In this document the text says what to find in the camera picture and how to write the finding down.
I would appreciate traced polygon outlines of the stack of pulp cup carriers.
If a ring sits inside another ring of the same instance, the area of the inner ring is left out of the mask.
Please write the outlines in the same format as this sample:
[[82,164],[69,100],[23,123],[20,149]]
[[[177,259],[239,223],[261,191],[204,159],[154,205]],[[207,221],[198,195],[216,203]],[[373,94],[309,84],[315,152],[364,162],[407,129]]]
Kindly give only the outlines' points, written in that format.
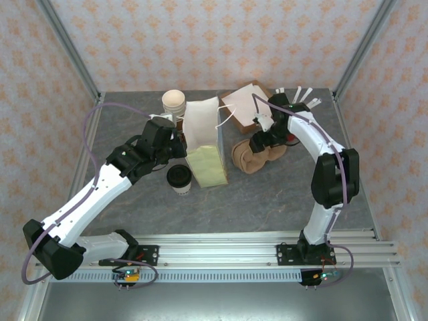
[[253,174],[263,168],[267,162],[273,162],[282,157],[287,146],[267,147],[264,151],[253,153],[249,146],[250,139],[238,142],[231,151],[233,164],[246,174]]

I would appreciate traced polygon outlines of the black plastic cup lid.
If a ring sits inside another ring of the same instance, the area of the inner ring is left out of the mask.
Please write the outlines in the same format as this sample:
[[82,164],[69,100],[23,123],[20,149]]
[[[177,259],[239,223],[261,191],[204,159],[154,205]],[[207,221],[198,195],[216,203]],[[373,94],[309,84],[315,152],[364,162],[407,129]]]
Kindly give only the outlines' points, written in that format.
[[192,172],[185,165],[174,165],[167,172],[167,182],[171,187],[186,187],[192,180]]

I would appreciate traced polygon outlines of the pale yellow paper bag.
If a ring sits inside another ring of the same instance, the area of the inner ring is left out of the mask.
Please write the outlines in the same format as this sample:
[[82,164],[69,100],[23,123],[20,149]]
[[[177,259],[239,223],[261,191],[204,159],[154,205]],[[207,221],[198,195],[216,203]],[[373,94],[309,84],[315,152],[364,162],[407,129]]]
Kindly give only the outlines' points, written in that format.
[[187,143],[186,161],[201,188],[226,185],[225,149],[219,98],[187,102],[183,134]]

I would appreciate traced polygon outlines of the brown cardboard box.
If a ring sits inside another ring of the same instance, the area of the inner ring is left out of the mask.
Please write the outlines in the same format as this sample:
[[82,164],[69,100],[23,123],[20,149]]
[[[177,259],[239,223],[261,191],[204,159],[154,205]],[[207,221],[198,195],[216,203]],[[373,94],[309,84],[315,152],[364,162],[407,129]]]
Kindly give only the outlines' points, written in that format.
[[[244,87],[244,86],[246,86],[246,85],[248,85],[248,84],[253,84],[253,85],[258,85],[263,91],[264,91],[264,93],[270,98],[271,96],[272,96],[272,93],[261,83],[261,82],[258,82],[257,80],[252,80],[252,81],[250,81],[250,82],[248,82],[248,83],[246,83],[246,84],[244,84],[242,87]],[[223,106],[225,106],[225,104],[224,104],[224,102],[222,101],[222,98],[224,98],[224,97],[226,97],[228,94],[231,94],[232,92],[234,92],[234,91],[229,91],[229,92],[226,92],[226,93],[224,93],[224,94],[221,94],[220,95],[220,101],[221,101],[221,104],[223,105]],[[230,116],[231,114],[232,114],[232,112],[228,109],[228,105],[227,105],[227,107],[226,107],[226,114],[228,115],[228,116]],[[231,121],[232,121],[232,123],[234,123],[234,125],[238,128],[238,130],[242,133],[242,134],[247,134],[247,133],[250,133],[251,131],[253,131],[253,130],[255,130],[256,128],[257,128],[257,126],[256,126],[256,123],[255,122],[253,122],[253,124],[251,125],[251,126],[246,126],[246,127],[244,127],[244,126],[242,126],[242,125],[240,125],[240,123],[236,120],[236,118],[234,117],[234,114],[235,114],[235,112],[233,112],[233,115],[232,115],[232,117],[231,117]]]

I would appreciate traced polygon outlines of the stack of paper cups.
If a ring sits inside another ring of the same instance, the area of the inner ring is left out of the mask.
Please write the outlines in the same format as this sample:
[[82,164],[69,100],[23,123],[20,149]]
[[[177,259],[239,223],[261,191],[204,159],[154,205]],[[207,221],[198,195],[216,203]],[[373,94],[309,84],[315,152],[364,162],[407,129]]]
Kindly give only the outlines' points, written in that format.
[[180,90],[169,90],[163,94],[161,100],[165,113],[171,114],[177,129],[182,130],[186,110],[185,94]]

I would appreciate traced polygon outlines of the white paper napkins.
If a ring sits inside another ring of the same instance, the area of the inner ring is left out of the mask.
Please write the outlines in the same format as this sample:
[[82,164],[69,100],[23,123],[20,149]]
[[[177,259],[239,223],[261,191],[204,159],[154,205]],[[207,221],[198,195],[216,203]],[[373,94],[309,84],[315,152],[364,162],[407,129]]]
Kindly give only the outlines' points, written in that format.
[[253,124],[257,112],[252,94],[258,95],[265,101],[269,98],[258,85],[253,84],[248,84],[222,98],[224,104],[228,105],[228,109],[235,112],[236,120],[244,127]]

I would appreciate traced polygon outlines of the aluminium side rail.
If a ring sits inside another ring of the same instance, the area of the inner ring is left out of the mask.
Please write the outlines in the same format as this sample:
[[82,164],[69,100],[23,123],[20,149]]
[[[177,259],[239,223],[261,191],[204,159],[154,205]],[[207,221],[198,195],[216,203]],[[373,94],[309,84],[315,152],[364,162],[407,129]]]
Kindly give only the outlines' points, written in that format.
[[75,244],[80,234],[95,216],[99,199],[96,188],[100,180],[100,165],[97,157],[92,152],[92,147],[103,106],[104,99],[100,98],[95,107],[85,116],[83,124],[84,152],[94,166],[94,178],[82,187],[61,209],[45,219],[45,223],[51,228],[49,235],[53,238],[58,238],[59,243],[65,247],[71,247]]
[[[334,105],[338,123],[344,137],[345,144],[348,148],[354,148],[350,141],[350,136],[346,129],[343,112],[340,108],[339,98],[336,92],[330,90],[332,103]],[[377,219],[372,213],[370,201],[364,190],[362,179],[360,180],[360,192],[356,197],[352,198],[351,204],[340,214],[338,218],[341,229],[361,229],[362,231],[371,230],[374,233],[374,238],[379,241],[382,239]]]

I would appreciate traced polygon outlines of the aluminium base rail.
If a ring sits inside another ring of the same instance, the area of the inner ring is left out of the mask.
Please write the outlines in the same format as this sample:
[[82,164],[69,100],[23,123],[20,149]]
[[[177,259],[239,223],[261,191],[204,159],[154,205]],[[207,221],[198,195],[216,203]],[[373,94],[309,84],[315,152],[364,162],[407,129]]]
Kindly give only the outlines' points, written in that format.
[[[138,235],[142,245],[158,245],[161,269],[304,268],[278,265],[276,245],[295,244],[297,231]],[[331,233],[336,267],[400,267],[403,258],[392,241],[377,241],[371,230],[338,230]]]

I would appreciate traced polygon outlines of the aluminium frame post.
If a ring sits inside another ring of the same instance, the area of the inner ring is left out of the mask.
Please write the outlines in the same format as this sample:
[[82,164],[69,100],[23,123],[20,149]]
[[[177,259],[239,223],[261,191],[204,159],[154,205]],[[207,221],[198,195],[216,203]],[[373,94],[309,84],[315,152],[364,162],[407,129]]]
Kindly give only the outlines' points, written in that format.
[[47,22],[50,24],[56,38],[68,55],[89,95],[95,102],[99,101],[101,93],[95,85],[92,76],[90,75],[81,55],[72,41],[71,36],[54,8],[53,3],[51,0],[35,0],[35,2],[41,9],[41,12],[45,15]]
[[338,102],[343,97],[347,87],[355,77],[361,63],[367,55],[369,49],[381,32],[383,25],[389,18],[397,0],[382,0],[381,4],[375,13],[370,25],[368,26],[364,36],[362,37],[354,55],[347,65],[337,87],[332,91],[334,101]]

